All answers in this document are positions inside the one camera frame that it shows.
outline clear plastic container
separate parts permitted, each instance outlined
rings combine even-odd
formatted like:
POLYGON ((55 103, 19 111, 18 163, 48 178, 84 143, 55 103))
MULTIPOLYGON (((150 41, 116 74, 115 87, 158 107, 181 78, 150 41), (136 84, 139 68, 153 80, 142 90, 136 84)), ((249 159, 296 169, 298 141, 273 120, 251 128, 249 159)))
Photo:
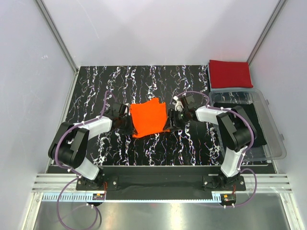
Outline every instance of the clear plastic container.
MULTIPOLYGON (((212 106, 214 103, 254 104, 267 145, 251 148, 246 153, 244 161, 265 161, 286 157, 283 135, 278 132, 268 108, 268 101, 264 99, 261 91, 257 89, 219 89, 211 91, 209 98, 212 106)), ((222 154, 225 155, 221 141, 220 144, 222 154)))

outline white wall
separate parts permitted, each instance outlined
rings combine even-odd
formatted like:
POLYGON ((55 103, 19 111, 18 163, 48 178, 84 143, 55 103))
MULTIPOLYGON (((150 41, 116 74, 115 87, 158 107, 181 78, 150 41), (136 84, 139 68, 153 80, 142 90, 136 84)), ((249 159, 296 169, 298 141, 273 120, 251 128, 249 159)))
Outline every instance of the white wall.
POLYGON ((251 65, 254 86, 270 102, 285 138, 287 157, 277 161, 287 173, 307 226, 307 1, 289 0, 251 65))
POLYGON ((20 229, 73 77, 33 0, 0 2, 0 225, 20 229))
POLYGON ((246 61, 278 0, 44 0, 84 65, 246 61))

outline black cloth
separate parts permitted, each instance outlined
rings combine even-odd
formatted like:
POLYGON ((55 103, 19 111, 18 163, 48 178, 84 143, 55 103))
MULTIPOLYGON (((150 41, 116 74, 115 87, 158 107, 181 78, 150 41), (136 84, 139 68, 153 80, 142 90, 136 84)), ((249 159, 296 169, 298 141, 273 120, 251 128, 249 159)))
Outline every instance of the black cloth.
POLYGON ((214 103, 214 107, 219 107, 219 108, 220 107, 233 108, 237 105, 241 106, 245 110, 247 116, 249 117, 250 121, 252 122, 257 131, 257 138, 254 140, 254 144, 252 147, 255 148, 262 145, 266 145, 267 142, 264 138, 262 129, 260 127, 254 104, 214 103))

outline floor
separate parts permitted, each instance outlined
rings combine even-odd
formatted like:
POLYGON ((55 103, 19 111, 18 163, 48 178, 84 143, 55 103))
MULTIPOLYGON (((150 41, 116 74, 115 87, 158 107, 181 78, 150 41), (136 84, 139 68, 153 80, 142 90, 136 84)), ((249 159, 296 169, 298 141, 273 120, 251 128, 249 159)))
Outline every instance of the floor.
MULTIPOLYGON (((67 121, 96 117, 106 90, 119 102, 144 103, 154 97, 167 106, 173 96, 188 90, 209 94, 206 66, 98 66, 81 67, 67 121)), ((204 103, 201 96, 195 96, 204 103)), ((113 103, 109 98, 107 107, 113 103)), ((123 136, 117 130, 88 143, 88 158, 97 165, 219 165, 220 146, 213 126, 190 122, 185 130, 144 138, 123 136)))
MULTIPOLYGON (((246 194, 238 194, 237 202, 246 199, 246 194)), ((63 221, 70 228, 85 229, 95 218, 89 207, 71 213, 80 205, 78 202, 61 202, 59 205, 63 221)), ((247 206, 227 211, 202 204, 176 203, 104 203, 98 208, 102 223, 95 225, 97 227, 93 229, 96 230, 290 230, 277 194, 256 194, 247 206)), ((34 229, 63 229, 58 222, 56 202, 41 203, 34 229)))

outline folded orange cloth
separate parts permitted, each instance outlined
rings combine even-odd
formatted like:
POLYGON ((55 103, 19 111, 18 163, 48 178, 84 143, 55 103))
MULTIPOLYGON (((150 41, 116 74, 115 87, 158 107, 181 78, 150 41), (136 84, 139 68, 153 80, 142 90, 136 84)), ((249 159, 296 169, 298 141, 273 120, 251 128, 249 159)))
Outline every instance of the folded orange cloth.
POLYGON ((134 138, 161 133, 166 124, 166 104, 159 103, 159 98, 153 98, 143 104, 131 104, 130 113, 133 125, 138 134, 133 134, 134 138))

